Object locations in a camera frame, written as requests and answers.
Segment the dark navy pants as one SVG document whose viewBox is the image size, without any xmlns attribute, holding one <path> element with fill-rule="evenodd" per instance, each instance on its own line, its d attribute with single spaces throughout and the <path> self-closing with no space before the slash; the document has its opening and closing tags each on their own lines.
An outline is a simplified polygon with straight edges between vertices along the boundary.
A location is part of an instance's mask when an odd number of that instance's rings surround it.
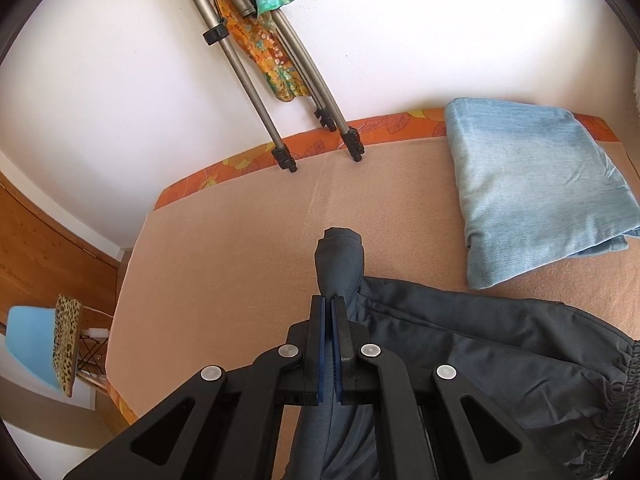
<svg viewBox="0 0 640 480">
<path fill-rule="evenodd" d="M 319 240 L 323 296 L 406 365 L 451 365 L 578 479 L 639 474 L 639 344 L 577 308 L 444 292 L 364 273 L 358 233 Z"/>
</svg>

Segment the leopard print cloth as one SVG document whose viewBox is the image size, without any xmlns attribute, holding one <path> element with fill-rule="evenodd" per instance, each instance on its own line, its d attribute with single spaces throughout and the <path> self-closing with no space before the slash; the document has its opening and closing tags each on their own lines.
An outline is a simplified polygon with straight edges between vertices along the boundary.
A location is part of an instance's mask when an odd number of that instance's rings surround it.
<svg viewBox="0 0 640 480">
<path fill-rule="evenodd" d="M 73 395 L 82 304 L 69 296 L 58 295 L 54 307 L 52 364 L 63 393 Z"/>
</svg>

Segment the folded light blue jeans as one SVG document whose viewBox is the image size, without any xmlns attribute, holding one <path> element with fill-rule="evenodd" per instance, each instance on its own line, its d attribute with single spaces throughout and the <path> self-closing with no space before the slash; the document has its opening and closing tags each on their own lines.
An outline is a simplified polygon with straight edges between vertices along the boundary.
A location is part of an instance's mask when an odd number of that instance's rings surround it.
<svg viewBox="0 0 640 480">
<path fill-rule="evenodd" d="M 629 184 L 568 110 L 457 98 L 445 122 L 472 289 L 639 235 Z"/>
</svg>

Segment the light blue chair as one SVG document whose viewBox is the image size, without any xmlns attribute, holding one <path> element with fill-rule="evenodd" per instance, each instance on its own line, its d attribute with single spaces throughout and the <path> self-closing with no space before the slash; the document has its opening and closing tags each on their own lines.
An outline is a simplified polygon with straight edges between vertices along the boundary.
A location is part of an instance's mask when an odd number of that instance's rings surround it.
<svg viewBox="0 0 640 480">
<path fill-rule="evenodd" d="M 14 306 L 6 320 L 6 348 L 30 374 L 62 391 L 53 366 L 55 310 Z"/>
</svg>

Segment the colourful floral scarf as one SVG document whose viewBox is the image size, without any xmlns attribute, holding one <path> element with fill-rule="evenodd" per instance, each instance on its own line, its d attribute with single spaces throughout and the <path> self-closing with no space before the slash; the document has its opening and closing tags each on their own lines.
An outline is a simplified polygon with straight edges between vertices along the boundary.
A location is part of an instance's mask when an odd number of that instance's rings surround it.
<svg viewBox="0 0 640 480">
<path fill-rule="evenodd" d="M 231 0 L 209 1 L 218 3 L 221 17 L 226 21 L 235 44 L 256 65 L 278 100 L 291 102 L 298 96 L 310 96 L 270 18 L 243 18 Z"/>
</svg>

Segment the silver folded tripod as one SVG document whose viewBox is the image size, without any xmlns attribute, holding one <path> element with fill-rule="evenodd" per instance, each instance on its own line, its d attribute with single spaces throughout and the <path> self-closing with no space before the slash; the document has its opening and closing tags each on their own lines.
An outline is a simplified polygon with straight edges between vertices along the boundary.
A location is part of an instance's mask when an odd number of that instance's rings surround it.
<svg viewBox="0 0 640 480">
<path fill-rule="evenodd" d="M 221 47 L 236 78 L 252 103 L 271 139 L 270 154 L 289 172 L 297 170 L 266 104 L 250 80 L 236 48 L 240 48 L 262 73 L 274 96 L 290 102 L 308 96 L 321 127 L 340 134 L 342 145 L 356 162 L 364 147 L 355 128 L 347 125 L 329 86 L 300 40 L 282 8 L 295 0 L 192 0 L 206 25 L 206 44 Z"/>
</svg>

